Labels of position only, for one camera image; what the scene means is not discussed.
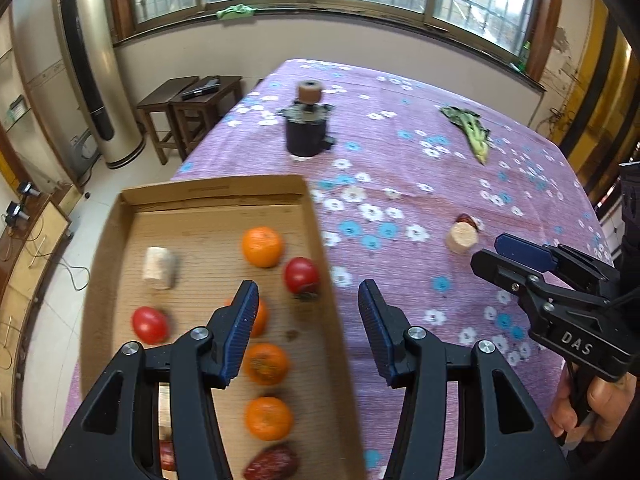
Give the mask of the person's right hand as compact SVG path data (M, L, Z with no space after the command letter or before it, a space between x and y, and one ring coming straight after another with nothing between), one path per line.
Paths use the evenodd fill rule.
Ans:
M566 434L567 442L610 440L634 400L636 385L637 378L631 374L626 374L618 382L594 378L586 393L586 400L596 418L589 427L579 427L577 414L570 403L572 387L568 369L564 366L547 417L552 434L556 438Z

